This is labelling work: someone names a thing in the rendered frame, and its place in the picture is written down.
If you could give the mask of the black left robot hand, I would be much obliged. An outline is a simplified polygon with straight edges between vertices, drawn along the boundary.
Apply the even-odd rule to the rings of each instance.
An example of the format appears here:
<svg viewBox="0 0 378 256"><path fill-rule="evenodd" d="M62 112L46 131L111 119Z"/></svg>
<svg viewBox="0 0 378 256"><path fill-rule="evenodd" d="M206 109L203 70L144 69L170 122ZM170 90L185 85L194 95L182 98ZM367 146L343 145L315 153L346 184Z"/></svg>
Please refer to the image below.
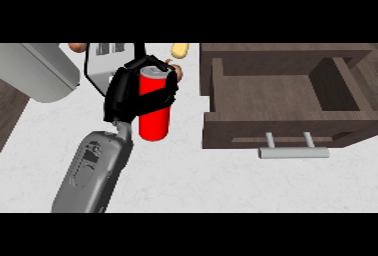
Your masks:
<svg viewBox="0 0 378 256"><path fill-rule="evenodd" d="M167 71L164 87L147 94L139 94L139 75L145 67ZM104 121L132 123L138 116L170 107L176 100L178 74L172 65L154 55L132 60L117 69L110 82L104 103Z"/></svg>

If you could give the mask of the red can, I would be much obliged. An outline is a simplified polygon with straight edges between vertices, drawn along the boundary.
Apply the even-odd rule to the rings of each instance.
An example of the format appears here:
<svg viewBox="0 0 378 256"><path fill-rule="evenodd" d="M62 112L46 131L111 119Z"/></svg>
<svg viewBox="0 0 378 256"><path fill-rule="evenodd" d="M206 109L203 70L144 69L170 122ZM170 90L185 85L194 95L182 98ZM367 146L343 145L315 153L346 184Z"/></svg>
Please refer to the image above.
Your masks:
<svg viewBox="0 0 378 256"><path fill-rule="evenodd" d="M139 75L139 94L154 92L166 87L167 72L155 66L147 66ZM147 141L160 141L169 134L170 108L166 107L139 117L139 135Z"/></svg>

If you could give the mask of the dark wooden drawer front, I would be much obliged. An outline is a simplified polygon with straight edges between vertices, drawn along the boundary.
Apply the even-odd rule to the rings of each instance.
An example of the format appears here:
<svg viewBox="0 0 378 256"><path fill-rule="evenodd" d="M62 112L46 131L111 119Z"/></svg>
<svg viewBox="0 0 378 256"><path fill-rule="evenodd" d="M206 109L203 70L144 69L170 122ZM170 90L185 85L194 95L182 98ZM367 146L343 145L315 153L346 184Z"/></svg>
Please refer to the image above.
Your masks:
<svg viewBox="0 0 378 256"><path fill-rule="evenodd" d="M305 132L318 147L344 148L378 135L378 111L306 111L204 114L204 149L256 149L268 146L272 133L278 147L305 147Z"/></svg>

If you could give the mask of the dark wooden drawer box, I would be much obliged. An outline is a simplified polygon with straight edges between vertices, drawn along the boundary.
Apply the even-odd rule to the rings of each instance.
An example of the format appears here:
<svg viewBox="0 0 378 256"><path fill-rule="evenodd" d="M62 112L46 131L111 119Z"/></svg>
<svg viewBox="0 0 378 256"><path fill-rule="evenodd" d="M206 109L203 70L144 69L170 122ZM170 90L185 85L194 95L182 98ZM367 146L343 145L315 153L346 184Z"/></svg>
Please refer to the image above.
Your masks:
<svg viewBox="0 0 378 256"><path fill-rule="evenodd" d="M212 65L215 110L222 121L378 121L343 58L324 58L308 74L226 76Z"/></svg>

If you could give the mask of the white box with dark stripes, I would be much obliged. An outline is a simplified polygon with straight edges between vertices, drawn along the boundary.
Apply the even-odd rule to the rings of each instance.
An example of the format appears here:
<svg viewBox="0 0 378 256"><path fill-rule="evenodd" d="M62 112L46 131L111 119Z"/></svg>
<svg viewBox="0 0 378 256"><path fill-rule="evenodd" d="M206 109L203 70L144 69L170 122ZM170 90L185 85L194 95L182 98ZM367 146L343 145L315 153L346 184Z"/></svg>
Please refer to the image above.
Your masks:
<svg viewBox="0 0 378 256"><path fill-rule="evenodd" d="M132 43L91 43L86 52L85 74L102 95L117 69L135 59Z"/></svg>

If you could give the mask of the brown bread roll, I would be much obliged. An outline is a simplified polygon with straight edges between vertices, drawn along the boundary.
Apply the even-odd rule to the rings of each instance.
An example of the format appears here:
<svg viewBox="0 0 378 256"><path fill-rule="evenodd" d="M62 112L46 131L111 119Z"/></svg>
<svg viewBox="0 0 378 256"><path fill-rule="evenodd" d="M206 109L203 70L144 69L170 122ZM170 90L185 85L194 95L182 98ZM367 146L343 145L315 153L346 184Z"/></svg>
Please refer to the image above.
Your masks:
<svg viewBox="0 0 378 256"><path fill-rule="evenodd" d="M166 60L169 73L167 73L167 81L179 82L184 78L184 69L182 67L173 63L172 59Z"/></svg>

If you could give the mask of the pale yellow food item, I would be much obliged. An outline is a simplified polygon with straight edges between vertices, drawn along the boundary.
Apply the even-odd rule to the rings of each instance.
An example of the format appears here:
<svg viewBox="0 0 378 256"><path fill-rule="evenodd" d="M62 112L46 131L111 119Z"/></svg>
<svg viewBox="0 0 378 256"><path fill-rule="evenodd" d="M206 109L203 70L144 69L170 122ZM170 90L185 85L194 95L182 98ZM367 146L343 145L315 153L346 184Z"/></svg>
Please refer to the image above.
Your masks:
<svg viewBox="0 0 378 256"><path fill-rule="evenodd" d="M188 55L189 44L188 43L173 43L172 44L172 56L176 59L184 59Z"/></svg>

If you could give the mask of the grey rounded appliance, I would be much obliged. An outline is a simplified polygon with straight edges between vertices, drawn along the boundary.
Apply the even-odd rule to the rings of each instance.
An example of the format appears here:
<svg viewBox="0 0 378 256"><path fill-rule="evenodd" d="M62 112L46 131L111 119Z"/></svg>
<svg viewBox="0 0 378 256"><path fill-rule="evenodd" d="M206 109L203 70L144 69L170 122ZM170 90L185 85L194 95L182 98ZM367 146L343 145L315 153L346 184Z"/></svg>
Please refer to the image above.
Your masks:
<svg viewBox="0 0 378 256"><path fill-rule="evenodd" d="M42 103L64 99L80 70L57 43L0 43L0 79Z"/></svg>

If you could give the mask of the dark wooden cabinet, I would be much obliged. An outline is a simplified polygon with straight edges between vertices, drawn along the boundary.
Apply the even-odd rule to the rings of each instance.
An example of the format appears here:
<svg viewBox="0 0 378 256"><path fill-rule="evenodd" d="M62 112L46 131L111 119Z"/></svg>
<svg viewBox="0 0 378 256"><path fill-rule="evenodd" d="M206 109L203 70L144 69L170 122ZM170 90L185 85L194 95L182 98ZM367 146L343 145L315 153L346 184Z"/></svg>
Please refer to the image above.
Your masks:
<svg viewBox="0 0 378 256"><path fill-rule="evenodd" d="M324 58L343 58L349 70L373 52L367 43L203 43L200 92L212 99L212 65L223 59L226 76L308 74Z"/></svg>

